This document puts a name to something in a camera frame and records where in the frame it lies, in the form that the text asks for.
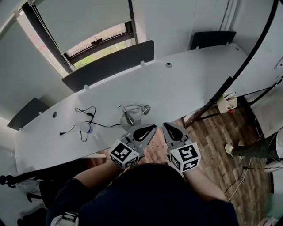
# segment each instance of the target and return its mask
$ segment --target wooden floor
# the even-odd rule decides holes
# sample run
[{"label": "wooden floor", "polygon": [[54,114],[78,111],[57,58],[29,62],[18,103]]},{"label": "wooden floor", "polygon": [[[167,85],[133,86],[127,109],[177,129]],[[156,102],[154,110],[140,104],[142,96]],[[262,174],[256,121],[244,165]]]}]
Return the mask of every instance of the wooden floor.
[{"label": "wooden floor", "polygon": [[[203,116],[216,112],[216,108],[211,108]],[[181,120],[177,120],[175,123],[183,125]],[[234,114],[225,113],[197,121],[187,131],[191,140],[198,144],[202,157],[201,170],[223,191],[226,191],[231,183],[240,176],[242,166],[248,166],[250,160],[249,158],[239,159],[227,155],[224,145],[226,143],[236,145],[239,140],[243,140],[245,145],[248,145],[257,141],[259,137],[255,128],[247,125],[246,115],[242,108],[234,110]],[[159,128],[145,149],[145,158],[141,160],[141,163],[168,161],[165,156],[166,150],[167,145],[163,132]],[[93,159],[90,162],[90,167],[103,162],[102,159]],[[250,167],[262,168],[264,160],[252,158]],[[241,179],[227,191],[228,197],[235,191]],[[230,200],[234,205],[241,226],[256,226],[260,222],[264,217],[265,200],[270,191],[268,173],[261,170],[248,170],[245,180]]]}]

